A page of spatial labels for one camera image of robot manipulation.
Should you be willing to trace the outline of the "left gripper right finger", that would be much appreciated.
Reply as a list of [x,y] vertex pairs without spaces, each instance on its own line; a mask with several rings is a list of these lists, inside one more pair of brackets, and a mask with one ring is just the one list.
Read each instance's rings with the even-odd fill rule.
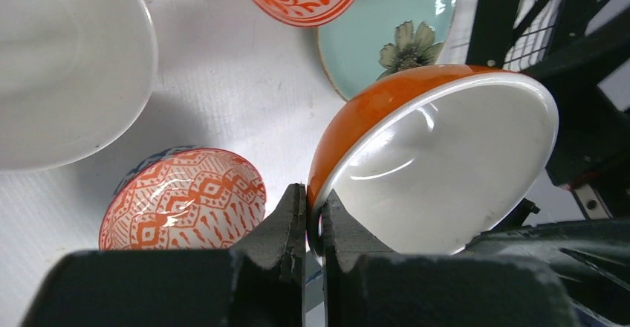
[[332,192],[322,206],[328,326],[578,326],[556,274],[520,256],[406,255]]

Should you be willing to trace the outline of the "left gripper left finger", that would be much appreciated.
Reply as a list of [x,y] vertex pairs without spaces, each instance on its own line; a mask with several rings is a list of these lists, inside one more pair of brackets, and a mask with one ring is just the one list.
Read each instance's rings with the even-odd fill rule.
[[302,326],[305,187],[232,247],[84,250],[43,280],[24,326]]

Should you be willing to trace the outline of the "orange bowl white inside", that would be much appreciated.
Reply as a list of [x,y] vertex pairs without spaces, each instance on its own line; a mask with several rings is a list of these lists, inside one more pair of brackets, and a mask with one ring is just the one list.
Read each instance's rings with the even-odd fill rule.
[[308,175],[308,244],[322,259],[331,193],[398,253],[454,254],[496,227],[551,157],[559,112],[522,73],[430,65],[384,77],[349,100]]

